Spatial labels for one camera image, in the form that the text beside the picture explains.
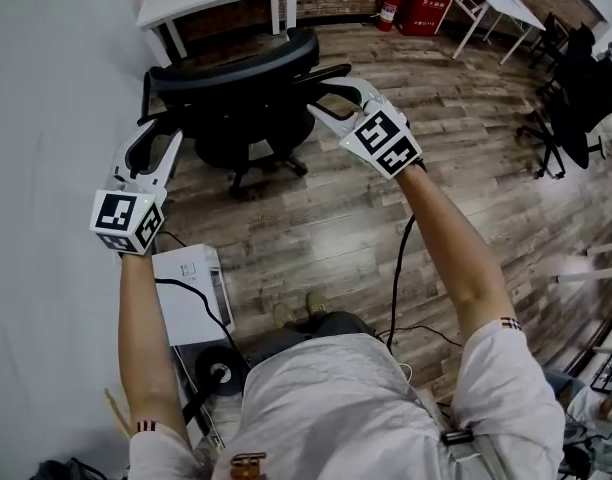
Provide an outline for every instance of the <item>fire extinguisher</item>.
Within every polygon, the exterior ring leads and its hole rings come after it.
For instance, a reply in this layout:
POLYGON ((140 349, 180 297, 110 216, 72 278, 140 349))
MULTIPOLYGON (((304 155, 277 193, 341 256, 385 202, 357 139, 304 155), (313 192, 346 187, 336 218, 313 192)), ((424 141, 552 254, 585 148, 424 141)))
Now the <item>fire extinguisher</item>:
POLYGON ((402 3, 402 0, 383 0, 382 9, 379 13, 377 28, 383 32, 389 32, 393 27, 393 19, 397 8, 402 3))

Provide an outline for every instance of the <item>red box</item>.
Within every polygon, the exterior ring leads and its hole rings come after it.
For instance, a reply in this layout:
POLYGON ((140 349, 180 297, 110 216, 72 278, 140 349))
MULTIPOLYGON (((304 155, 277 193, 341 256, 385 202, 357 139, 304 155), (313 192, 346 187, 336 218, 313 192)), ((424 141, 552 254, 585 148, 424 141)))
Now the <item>red box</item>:
POLYGON ((395 26, 405 36, 435 35, 450 0, 402 0, 395 26))

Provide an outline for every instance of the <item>laminate flooring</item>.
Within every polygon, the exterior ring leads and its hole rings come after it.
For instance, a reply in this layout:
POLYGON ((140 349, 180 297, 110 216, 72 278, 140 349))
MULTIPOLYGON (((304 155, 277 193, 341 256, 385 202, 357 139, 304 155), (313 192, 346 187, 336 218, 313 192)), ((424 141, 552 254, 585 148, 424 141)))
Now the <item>laminate flooring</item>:
MULTIPOLYGON (((612 318, 612 280, 557 285, 548 274, 612 265, 612 253, 583 255, 589 245, 612 241, 612 156, 602 160, 594 153, 590 167, 581 170, 562 153, 564 179, 548 173, 534 178, 543 146, 518 139, 515 130, 540 104, 535 89, 549 75, 544 66, 528 69, 522 48, 500 66, 510 45, 486 44, 477 36, 452 60, 461 37, 404 37, 363 25, 316 31, 321 67, 350 62, 352 76, 370 81, 406 114, 430 177, 499 260, 535 357, 565 368, 588 347, 599 324, 612 318)), ((264 35, 222 45, 187 64, 208 66, 281 41, 264 35)), ((611 137, 612 120, 598 133, 611 137)), ((612 144, 607 147, 612 151, 612 144)), ((247 196, 236 201, 228 195, 232 173, 205 165, 186 141, 168 185, 165 229, 187 244, 218 249, 234 338, 242 344, 273 327, 276 303, 303 308, 310 290, 326 295, 334 310, 388 329, 393 272, 411 214, 403 195, 394 181, 338 148, 321 123, 295 154, 308 166, 306 176, 253 169, 244 178, 247 196)), ((158 244, 176 247, 164 235, 158 244)), ((405 249, 397 305, 397 326, 412 325, 463 341, 416 227, 405 249)), ((398 332, 393 350, 411 366, 413 385, 450 400, 458 347, 418 329, 398 332)))

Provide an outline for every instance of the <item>table leg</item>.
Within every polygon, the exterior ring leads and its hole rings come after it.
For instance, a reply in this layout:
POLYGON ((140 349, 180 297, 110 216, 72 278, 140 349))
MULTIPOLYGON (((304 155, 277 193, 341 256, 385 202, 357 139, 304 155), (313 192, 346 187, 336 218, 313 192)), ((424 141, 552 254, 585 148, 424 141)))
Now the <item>table leg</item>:
POLYGON ((537 35, 535 36, 535 39, 533 39, 533 42, 530 43, 530 50, 531 53, 533 53, 533 49, 535 48, 535 46, 537 46, 537 43, 539 43, 539 40, 541 39, 541 34, 539 34, 539 31, 537 33, 537 35))
POLYGON ((520 38, 517 40, 517 42, 516 42, 516 43, 513 45, 513 47, 512 47, 512 48, 511 48, 511 49, 508 51, 508 53, 506 54, 506 56, 505 56, 505 57, 504 57, 504 58, 503 58, 501 61, 499 61, 499 65, 500 65, 500 66, 503 66, 503 65, 504 65, 504 62, 506 62, 506 61, 508 60, 508 57, 510 57, 510 56, 512 55, 512 53, 513 53, 513 52, 514 52, 514 51, 517 49, 517 47, 518 47, 518 46, 521 44, 521 42, 522 42, 524 39, 526 39, 526 36, 527 36, 528 34, 530 34, 530 31, 531 31, 531 30, 533 30, 533 27, 529 25, 529 26, 528 26, 528 28, 526 29, 526 32, 524 32, 524 33, 522 34, 522 36, 521 36, 521 37, 520 37, 520 38))
POLYGON ((442 19, 439 20, 439 23, 437 24, 437 28, 435 29, 435 34, 439 32, 439 27, 441 27, 442 23, 444 23, 444 18, 446 17, 446 14, 448 14, 448 9, 450 9, 451 5, 453 5, 453 0, 449 0, 448 5, 446 6, 446 10, 444 11, 444 14, 442 14, 442 19))
POLYGON ((166 48, 164 48, 164 44, 162 43, 159 36, 155 33, 153 29, 142 30, 144 37, 146 38, 146 42, 150 49, 155 54, 155 58, 159 65, 163 68, 167 68, 172 64, 168 54, 166 53, 166 48))
POLYGON ((576 283, 578 281, 588 281, 589 279, 611 279, 612 267, 602 270, 592 270, 591 272, 580 272, 579 274, 562 274, 555 276, 556 283, 576 283))
POLYGON ((273 35, 279 34, 279 0, 270 0, 270 16, 273 22, 273 35))
POLYGON ((286 29, 297 26, 297 0, 286 0, 286 29))
POLYGON ((472 36, 473 32, 475 32, 475 29, 477 28, 477 25, 479 25, 479 22, 482 21, 482 18, 484 17, 484 14, 486 14, 486 11, 488 10, 489 7, 490 7, 490 5, 488 4, 488 2, 484 3, 484 5, 482 5, 482 8, 479 11, 479 14, 477 15, 477 18, 475 18, 475 21, 473 21, 473 25, 470 27, 470 29, 468 29, 468 32, 466 32, 466 36, 464 37, 462 42, 457 47, 457 50, 455 50, 455 53, 453 54, 453 59, 456 59, 457 56, 459 55, 459 53, 462 51, 462 48, 464 48, 464 46, 466 45, 466 43, 470 39, 470 36, 472 36))
POLYGON ((499 16, 497 16, 497 19, 494 21, 494 23, 490 26, 490 28, 488 29, 488 32, 486 32, 486 35, 484 36, 484 41, 488 41, 488 37, 490 36, 490 33, 493 31, 493 29, 497 26, 497 24, 499 23, 499 20, 502 19, 503 14, 500 12, 499 16))
POLYGON ((186 48, 184 47, 184 42, 179 36, 179 32, 177 32, 175 22, 173 20, 167 21, 166 28, 168 29, 168 32, 170 32, 170 37, 173 38, 173 43, 175 43, 175 48, 177 48, 177 53, 179 53, 179 56, 182 59, 188 57, 188 53, 186 53, 186 48))

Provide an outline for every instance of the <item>shoe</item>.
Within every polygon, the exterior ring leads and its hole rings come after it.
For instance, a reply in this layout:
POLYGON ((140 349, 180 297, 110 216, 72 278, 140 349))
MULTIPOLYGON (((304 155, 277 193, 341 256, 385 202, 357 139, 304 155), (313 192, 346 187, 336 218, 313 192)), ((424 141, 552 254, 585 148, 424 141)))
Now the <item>shoe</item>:
POLYGON ((273 323, 277 329, 282 329, 287 323, 295 323, 298 320, 299 315, 283 302, 273 307, 273 323))
POLYGON ((328 299, 319 292, 308 292, 306 294, 306 311, 310 316, 315 313, 329 313, 328 299))

